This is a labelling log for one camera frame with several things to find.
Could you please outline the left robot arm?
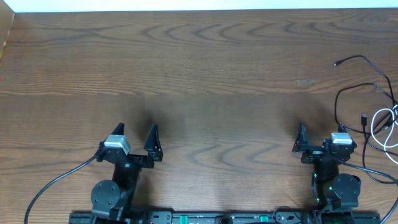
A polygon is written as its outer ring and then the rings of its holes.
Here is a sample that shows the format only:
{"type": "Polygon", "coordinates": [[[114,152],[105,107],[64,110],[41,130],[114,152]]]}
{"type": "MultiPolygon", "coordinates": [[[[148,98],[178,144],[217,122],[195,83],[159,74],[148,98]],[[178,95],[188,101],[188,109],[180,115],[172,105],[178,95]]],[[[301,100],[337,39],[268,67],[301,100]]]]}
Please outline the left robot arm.
{"type": "Polygon", "coordinates": [[[98,182],[91,191],[91,223],[147,223],[148,214],[132,206],[139,174],[142,169],[152,169],[163,159],[158,125],[151,126],[144,150],[146,155],[131,154],[131,145],[124,135],[124,124],[99,144],[94,155],[98,162],[114,164],[111,180],[98,182]]]}

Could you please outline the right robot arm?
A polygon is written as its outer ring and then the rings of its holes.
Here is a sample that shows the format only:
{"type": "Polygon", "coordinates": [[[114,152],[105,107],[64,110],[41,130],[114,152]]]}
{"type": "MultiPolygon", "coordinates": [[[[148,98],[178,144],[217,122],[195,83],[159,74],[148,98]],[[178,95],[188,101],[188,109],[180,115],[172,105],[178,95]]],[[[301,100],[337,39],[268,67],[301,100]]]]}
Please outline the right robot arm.
{"type": "Polygon", "coordinates": [[[339,171],[339,163],[346,162],[357,145],[342,128],[331,133],[321,146],[312,146],[308,141],[307,128],[298,126],[293,152],[301,153],[301,163],[312,164],[312,194],[318,207],[302,217],[303,223],[354,223],[352,209],[359,205],[361,180],[339,171]]]}

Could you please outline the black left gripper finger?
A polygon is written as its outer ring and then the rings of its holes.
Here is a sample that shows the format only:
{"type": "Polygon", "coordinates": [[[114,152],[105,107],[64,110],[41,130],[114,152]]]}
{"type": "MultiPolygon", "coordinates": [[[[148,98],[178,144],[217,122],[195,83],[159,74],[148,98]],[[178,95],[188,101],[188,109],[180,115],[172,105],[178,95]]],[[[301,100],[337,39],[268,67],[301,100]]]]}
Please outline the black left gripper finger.
{"type": "Polygon", "coordinates": [[[111,133],[111,135],[116,135],[116,136],[123,136],[124,135],[124,127],[125,124],[124,123],[119,123],[114,131],[111,133]]]}
{"type": "Polygon", "coordinates": [[[147,137],[147,141],[144,144],[144,150],[148,152],[148,156],[151,157],[154,161],[162,162],[163,151],[159,139],[158,125],[152,125],[150,133],[147,137]]]}

